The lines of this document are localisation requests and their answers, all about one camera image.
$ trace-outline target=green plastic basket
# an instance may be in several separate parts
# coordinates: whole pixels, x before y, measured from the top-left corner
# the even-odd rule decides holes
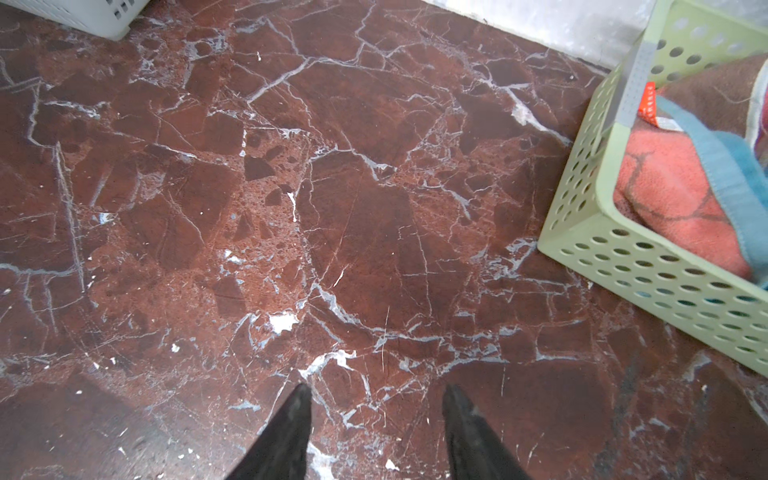
[[[768,292],[621,215],[613,192],[646,82],[661,86],[768,50],[768,30],[688,0],[658,0],[590,102],[538,248],[768,376]]]

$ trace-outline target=white wall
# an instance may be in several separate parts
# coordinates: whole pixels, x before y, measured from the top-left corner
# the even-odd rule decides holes
[[[425,0],[613,68],[645,28],[654,0]],[[768,0],[700,0],[768,26]]]

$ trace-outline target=orange tag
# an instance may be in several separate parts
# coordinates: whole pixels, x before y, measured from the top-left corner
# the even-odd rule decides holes
[[[643,120],[656,127],[659,126],[656,120],[656,84],[649,81],[645,84],[643,97],[640,100],[640,107],[637,109],[637,115]]]

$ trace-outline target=white plastic basket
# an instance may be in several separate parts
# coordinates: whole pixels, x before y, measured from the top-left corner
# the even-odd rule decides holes
[[[99,37],[120,40],[149,0],[0,0]]]

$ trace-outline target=marble tile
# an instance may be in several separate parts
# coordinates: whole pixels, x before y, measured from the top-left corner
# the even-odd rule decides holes
[[[534,478],[761,477],[768,382],[536,250],[602,77],[417,0],[0,8],[0,471],[223,478],[307,382],[308,478],[445,478],[455,382]]]

